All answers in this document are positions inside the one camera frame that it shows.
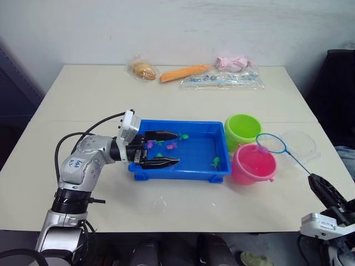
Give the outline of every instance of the pink plastic bucket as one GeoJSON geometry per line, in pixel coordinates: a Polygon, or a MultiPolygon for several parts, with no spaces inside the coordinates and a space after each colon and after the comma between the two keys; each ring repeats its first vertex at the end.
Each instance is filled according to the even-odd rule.
{"type": "Polygon", "coordinates": [[[275,157],[260,151],[257,144],[241,146],[233,156],[232,177],[241,185],[251,185],[258,181],[273,181],[276,174],[275,157]]]}

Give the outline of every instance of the purple toy fish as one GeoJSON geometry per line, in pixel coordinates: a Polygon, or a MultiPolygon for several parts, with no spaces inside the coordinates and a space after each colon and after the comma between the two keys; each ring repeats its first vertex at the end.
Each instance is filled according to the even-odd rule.
{"type": "Polygon", "coordinates": [[[151,149],[151,148],[153,148],[153,140],[148,140],[148,144],[147,144],[147,148],[149,148],[149,149],[151,149]]]}
{"type": "Polygon", "coordinates": [[[178,147],[178,145],[176,144],[176,142],[173,142],[172,144],[166,146],[166,148],[168,150],[173,150],[173,149],[175,149],[177,147],[178,147]]]}

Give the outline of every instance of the orange toy carrot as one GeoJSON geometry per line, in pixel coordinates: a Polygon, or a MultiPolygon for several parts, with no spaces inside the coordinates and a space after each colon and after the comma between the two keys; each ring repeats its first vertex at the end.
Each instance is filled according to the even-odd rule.
{"type": "Polygon", "coordinates": [[[203,73],[210,69],[210,65],[208,64],[201,64],[201,65],[194,65],[190,66],[189,68],[182,68],[176,71],[166,72],[160,76],[161,82],[167,82],[174,79],[181,79],[186,76],[190,76],[193,74],[203,73]]]}

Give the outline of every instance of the blue plastic tray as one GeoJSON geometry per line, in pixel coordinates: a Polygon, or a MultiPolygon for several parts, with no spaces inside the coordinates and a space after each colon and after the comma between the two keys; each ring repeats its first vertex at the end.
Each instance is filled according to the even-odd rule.
{"type": "Polygon", "coordinates": [[[222,183],[223,177],[230,175],[231,165],[226,146],[226,139],[221,122],[164,121],[142,120],[139,134],[149,130],[170,130],[177,134],[187,134],[188,139],[164,141],[148,149],[148,158],[157,154],[179,158],[180,162],[163,169],[142,169],[132,163],[128,170],[134,172],[137,181],[154,179],[205,180],[211,183],[222,183]],[[176,143],[177,148],[168,150],[167,145],[176,143]],[[219,157],[218,168],[212,164],[219,157]]]}

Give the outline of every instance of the white wall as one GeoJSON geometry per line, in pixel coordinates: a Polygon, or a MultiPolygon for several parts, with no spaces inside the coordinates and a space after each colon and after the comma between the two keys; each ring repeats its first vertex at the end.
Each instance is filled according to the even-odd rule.
{"type": "Polygon", "coordinates": [[[45,93],[63,64],[285,65],[305,92],[327,49],[355,49],[354,0],[0,0],[0,41],[45,93]]]}

